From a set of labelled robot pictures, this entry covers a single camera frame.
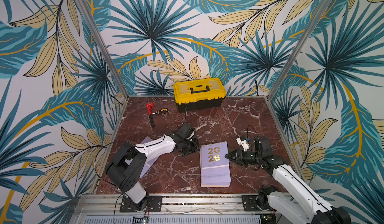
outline yellow toolbox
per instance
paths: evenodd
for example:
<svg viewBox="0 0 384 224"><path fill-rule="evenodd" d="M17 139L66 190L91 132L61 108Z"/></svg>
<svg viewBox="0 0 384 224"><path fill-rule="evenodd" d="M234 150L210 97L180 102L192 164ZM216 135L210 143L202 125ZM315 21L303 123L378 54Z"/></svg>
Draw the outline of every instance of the yellow toolbox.
<svg viewBox="0 0 384 224"><path fill-rule="evenodd" d="M220 107L227 92L218 78L206 78L173 85L179 112Z"/></svg>

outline screwdriver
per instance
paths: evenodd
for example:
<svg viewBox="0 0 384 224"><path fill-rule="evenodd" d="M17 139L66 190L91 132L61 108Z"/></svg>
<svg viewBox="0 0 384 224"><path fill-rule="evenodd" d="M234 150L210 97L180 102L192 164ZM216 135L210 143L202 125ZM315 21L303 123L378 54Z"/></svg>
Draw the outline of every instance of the screwdriver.
<svg viewBox="0 0 384 224"><path fill-rule="evenodd" d="M168 112L168 109L164 108L164 109L161 109L160 111L153 112L152 114L161 114L166 112Z"/></svg>

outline purple notebook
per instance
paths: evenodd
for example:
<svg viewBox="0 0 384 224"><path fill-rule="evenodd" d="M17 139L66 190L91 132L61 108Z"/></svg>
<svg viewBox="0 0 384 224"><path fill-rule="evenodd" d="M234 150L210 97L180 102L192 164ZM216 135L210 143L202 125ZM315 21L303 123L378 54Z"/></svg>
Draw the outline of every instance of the purple notebook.
<svg viewBox="0 0 384 224"><path fill-rule="evenodd" d="M150 142L150 141L153 141L150 137L146 137L142 142L141 144L143 143L146 143L146 142ZM149 170L149 168L152 166L152 164L155 163L155 161L158 159L159 157L155 157L154 159L151 159L151 160L147 160L146 163L144 164L144 167L143 167L143 170L141 171L141 174L140 174L140 178L142 178L146 173L147 171Z"/></svg>
<svg viewBox="0 0 384 224"><path fill-rule="evenodd" d="M229 186L231 182L229 160L224 157L227 153L227 142L201 146L200 162L202 185Z"/></svg>

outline black toolbox base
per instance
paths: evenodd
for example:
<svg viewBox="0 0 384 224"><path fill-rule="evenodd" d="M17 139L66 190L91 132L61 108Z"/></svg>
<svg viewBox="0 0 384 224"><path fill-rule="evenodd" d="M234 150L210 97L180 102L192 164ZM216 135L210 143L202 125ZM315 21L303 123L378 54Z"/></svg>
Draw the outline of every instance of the black toolbox base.
<svg viewBox="0 0 384 224"><path fill-rule="evenodd" d="M206 109L210 107L220 107L221 103L223 101L223 98L219 99L211 99L211 100L201 100L197 102L190 102L190 103L183 103L183 104L177 104L179 108L179 112L187 112L187 111L196 111L201 109Z"/></svg>

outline toolbox handle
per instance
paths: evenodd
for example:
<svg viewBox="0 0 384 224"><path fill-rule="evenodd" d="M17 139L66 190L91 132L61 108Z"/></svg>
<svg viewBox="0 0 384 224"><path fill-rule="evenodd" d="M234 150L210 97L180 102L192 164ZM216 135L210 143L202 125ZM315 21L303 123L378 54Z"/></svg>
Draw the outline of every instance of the toolbox handle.
<svg viewBox="0 0 384 224"><path fill-rule="evenodd" d="M209 92L209 91L211 91L211 90L209 89L209 86L208 86L208 85L206 86L206 90L200 90L200 91L193 91L193 87L191 87L191 93Z"/></svg>

